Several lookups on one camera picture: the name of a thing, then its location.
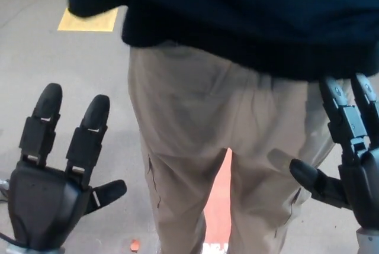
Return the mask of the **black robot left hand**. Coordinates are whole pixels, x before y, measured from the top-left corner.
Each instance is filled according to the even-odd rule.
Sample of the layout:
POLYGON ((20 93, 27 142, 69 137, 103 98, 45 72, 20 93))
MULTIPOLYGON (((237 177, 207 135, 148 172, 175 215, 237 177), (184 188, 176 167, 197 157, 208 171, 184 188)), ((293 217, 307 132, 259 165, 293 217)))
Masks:
POLYGON ((75 129, 65 170, 47 166, 63 91, 48 84, 24 125, 20 159, 8 189, 8 213, 14 237, 7 237, 12 253, 61 253, 62 245, 79 220, 121 198, 127 186, 121 179, 92 187, 90 178, 107 131, 110 99, 97 95, 75 129))

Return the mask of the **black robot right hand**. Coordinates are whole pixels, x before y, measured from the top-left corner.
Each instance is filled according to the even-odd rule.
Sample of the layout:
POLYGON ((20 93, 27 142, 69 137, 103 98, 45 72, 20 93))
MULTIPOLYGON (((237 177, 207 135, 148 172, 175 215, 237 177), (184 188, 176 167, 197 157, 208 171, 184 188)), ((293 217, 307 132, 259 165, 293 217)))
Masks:
POLYGON ((290 173, 313 199, 352 210, 358 224, 378 230, 378 98, 365 75, 351 79, 355 105, 349 104, 337 80, 319 82, 332 140, 342 148, 338 179, 293 159, 290 173))

